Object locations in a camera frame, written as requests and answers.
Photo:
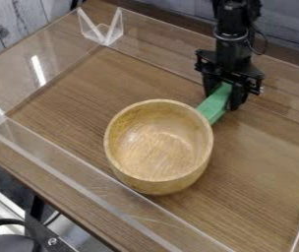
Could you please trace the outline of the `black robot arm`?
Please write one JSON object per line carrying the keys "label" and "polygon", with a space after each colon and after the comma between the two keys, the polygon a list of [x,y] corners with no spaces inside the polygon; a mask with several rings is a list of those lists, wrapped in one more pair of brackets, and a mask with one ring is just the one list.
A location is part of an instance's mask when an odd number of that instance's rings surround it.
{"label": "black robot arm", "polygon": [[264,35],[256,21],[262,15],[261,0],[212,0],[217,25],[213,30],[216,49],[198,49],[194,69],[202,74],[206,96],[222,84],[232,87],[226,108],[237,110],[249,95],[260,95],[265,73],[253,63],[256,34]]}

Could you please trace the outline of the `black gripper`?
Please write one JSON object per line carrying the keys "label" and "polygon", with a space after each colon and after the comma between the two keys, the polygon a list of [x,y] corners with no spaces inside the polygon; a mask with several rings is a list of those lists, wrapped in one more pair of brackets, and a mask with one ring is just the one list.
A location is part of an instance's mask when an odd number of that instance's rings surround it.
{"label": "black gripper", "polygon": [[216,50],[198,49],[194,69],[202,74],[206,96],[212,96],[222,82],[233,86],[229,107],[236,111],[246,102],[249,94],[262,91],[264,72],[253,64],[253,42],[256,34],[225,33],[214,30]]}

